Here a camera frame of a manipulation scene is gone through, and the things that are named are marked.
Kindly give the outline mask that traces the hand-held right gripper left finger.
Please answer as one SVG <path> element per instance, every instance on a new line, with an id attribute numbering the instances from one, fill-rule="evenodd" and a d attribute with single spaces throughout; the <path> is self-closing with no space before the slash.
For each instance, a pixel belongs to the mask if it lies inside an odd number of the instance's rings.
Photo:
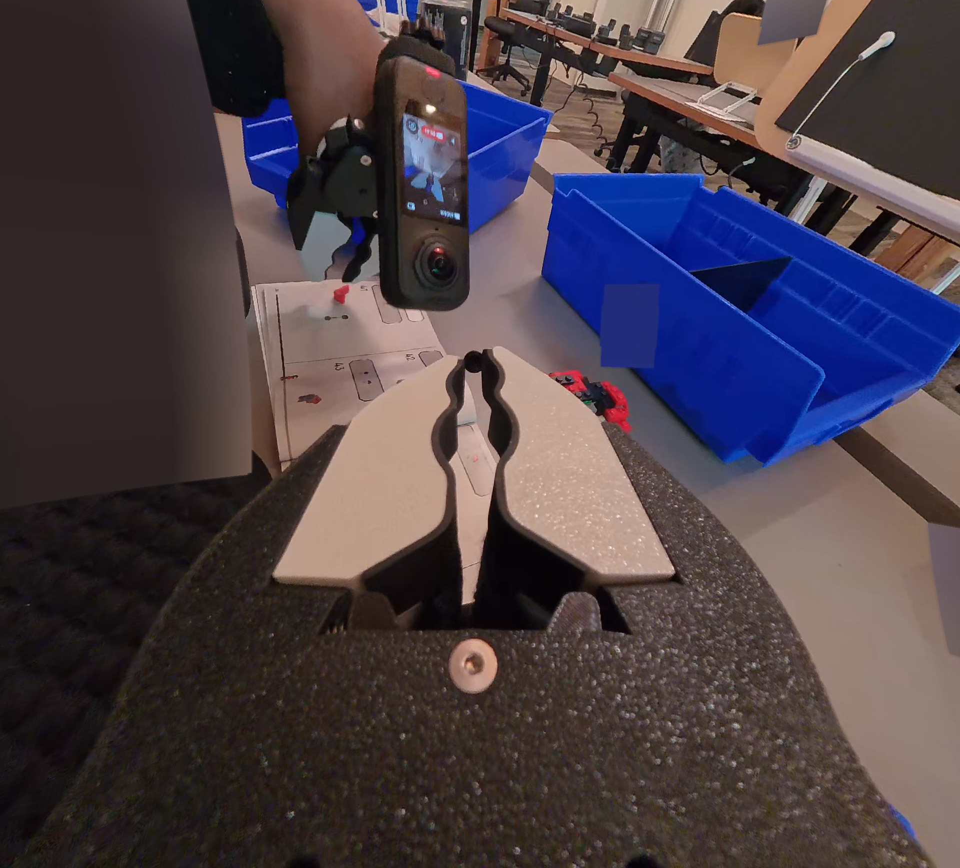
<path id="1" fill-rule="evenodd" d="M 342 433 L 272 577 L 359 588 L 456 528 L 463 361 L 445 355 L 369 402 Z"/>

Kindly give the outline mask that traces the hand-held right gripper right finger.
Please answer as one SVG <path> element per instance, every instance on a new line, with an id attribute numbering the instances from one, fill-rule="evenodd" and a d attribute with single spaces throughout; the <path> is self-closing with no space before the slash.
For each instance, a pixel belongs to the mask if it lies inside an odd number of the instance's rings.
<path id="1" fill-rule="evenodd" d="M 508 529 L 586 586 L 671 580 L 675 567 L 606 428 L 626 433 L 508 349 L 483 353 L 498 456 L 491 505 Z"/>

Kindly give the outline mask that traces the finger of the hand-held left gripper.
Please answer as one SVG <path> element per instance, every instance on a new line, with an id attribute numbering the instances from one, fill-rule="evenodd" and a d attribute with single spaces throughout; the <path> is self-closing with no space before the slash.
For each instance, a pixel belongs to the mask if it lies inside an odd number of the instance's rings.
<path id="1" fill-rule="evenodd" d="M 362 225 L 347 227 L 334 215 L 316 213 L 302 246 L 305 278 L 313 282 L 343 279 L 363 238 Z"/>

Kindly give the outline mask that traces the red and black lego car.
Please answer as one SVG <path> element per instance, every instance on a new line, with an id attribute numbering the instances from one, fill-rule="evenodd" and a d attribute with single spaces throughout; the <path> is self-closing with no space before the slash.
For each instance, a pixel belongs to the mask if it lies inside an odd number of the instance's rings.
<path id="1" fill-rule="evenodd" d="M 598 418 L 630 433 L 629 404 L 626 396 L 610 382 L 595 382 L 577 370 L 554 371 L 548 375 L 577 397 Z"/>

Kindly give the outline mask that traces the blue plastic bin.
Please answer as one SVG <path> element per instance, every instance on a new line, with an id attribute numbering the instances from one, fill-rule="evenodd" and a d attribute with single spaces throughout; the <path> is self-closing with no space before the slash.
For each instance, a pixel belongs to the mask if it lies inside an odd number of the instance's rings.
<path id="1" fill-rule="evenodd" d="M 461 85 L 466 99 L 469 232 L 474 233 L 524 192 L 552 115 L 486 85 Z M 284 208 L 287 182 L 299 160 L 287 102 L 275 100 L 261 116 L 241 124 L 251 183 Z"/>

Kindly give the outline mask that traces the blue bin with black divider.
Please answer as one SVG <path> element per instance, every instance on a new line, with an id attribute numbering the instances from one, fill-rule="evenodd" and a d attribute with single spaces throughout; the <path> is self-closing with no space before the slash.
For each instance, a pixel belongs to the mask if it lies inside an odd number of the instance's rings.
<path id="1" fill-rule="evenodd" d="M 774 464 L 928 384 L 958 306 L 693 175 L 557 175 L 541 273 L 722 461 Z"/>

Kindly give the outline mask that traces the person's left forearm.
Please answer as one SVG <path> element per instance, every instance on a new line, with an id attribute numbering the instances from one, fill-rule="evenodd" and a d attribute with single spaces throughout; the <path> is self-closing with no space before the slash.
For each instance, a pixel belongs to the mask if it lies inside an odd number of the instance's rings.
<path id="1" fill-rule="evenodd" d="M 300 155 L 374 109 L 381 39 L 356 0 L 186 0 L 214 109 L 256 118 L 287 101 Z"/>

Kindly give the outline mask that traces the lego instruction booklet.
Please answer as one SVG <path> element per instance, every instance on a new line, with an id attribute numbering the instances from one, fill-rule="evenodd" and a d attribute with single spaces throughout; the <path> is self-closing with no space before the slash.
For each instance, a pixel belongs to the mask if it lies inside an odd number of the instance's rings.
<path id="1" fill-rule="evenodd" d="M 340 306 L 331 295 L 342 285 L 288 282 L 252 289 L 283 469 L 330 427 L 349 424 L 380 394 L 446 354 L 430 314 L 390 306 L 373 279 L 350 285 Z M 451 466 L 467 604 L 474 599 L 496 469 L 467 386 Z"/>

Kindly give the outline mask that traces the row of black devices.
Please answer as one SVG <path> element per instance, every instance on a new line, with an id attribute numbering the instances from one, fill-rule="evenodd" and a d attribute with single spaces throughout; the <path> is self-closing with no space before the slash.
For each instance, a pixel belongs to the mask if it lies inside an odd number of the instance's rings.
<path id="1" fill-rule="evenodd" d="M 657 55 L 664 43 L 666 34 L 652 29 L 640 29 L 633 33 L 630 26 L 623 24 L 618 29 L 614 19 L 597 25 L 589 13 L 577 15 L 570 6 L 561 8 L 559 4 L 546 11 L 546 21 L 555 27 L 575 34 L 588 41 L 615 47 L 619 50 L 638 51 L 646 55 Z"/>

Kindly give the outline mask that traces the clear acrylic stand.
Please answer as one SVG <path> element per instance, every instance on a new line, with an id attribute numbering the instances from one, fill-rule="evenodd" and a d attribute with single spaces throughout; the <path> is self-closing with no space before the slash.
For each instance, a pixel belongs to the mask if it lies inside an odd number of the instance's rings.
<path id="1" fill-rule="evenodd" d="M 733 115 L 752 104 L 758 94 L 754 88 L 727 82 L 703 93 L 693 105 L 712 116 Z"/>

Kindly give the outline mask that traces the light wooden chair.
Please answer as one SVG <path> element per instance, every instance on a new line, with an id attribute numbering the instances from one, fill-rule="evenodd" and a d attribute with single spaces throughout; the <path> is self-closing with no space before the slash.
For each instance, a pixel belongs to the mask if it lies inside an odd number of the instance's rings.
<path id="1" fill-rule="evenodd" d="M 756 89 L 762 98 L 792 57 L 796 39 L 760 45 L 762 19 L 730 14 L 719 34 L 713 78 L 718 85 L 734 82 Z"/>

